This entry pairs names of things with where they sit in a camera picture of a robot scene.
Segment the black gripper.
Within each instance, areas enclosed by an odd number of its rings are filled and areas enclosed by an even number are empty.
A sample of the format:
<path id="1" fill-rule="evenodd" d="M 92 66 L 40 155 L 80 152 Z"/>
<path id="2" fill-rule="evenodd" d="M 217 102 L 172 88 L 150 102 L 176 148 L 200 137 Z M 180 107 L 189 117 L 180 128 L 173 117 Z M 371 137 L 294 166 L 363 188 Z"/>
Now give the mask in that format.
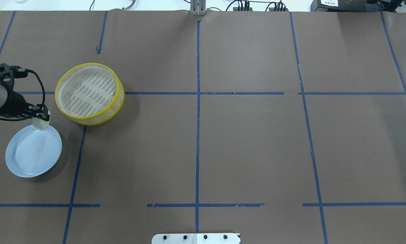
<path id="1" fill-rule="evenodd" d="M 50 112 L 45 104 L 31 105 L 24 97 L 15 92 L 7 92 L 7 99 L 0 108 L 0 116 L 4 118 L 36 118 L 42 121 L 50 121 Z"/>

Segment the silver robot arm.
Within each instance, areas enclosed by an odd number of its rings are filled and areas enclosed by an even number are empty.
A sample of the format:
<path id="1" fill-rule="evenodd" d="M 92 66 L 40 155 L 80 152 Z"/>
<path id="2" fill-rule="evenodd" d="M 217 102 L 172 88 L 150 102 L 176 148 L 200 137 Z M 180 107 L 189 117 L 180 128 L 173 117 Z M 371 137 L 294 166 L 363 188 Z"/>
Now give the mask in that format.
<path id="1" fill-rule="evenodd" d="M 40 161 L 48 156 L 60 156 L 62 147 L 60 139 L 53 139 L 57 132 L 50 128 L 50 112 L 45 105 L 34 106 L 26 103 L 23 96 L 18 93 L 16 93 L 16 101 L 10 102 L 11 94 L 12 91 L 7 91 L 0 84 L 0 108 L 3 108 L 5 104 L 10 104 L 12 107 L 21 105 L 23 109 L 32 108 L 34 111 L 28 111 L 28 119 L 32 119 L 32 125 L 19 131 L 9 143 L 7 149 L 9 154 L 6 161 L 10 166 L 20 168 L 28 166 L 28 169 L 33 169 L 33 166 L 38 163 L 41 168 L 45 169 L 46 164 Z"/>

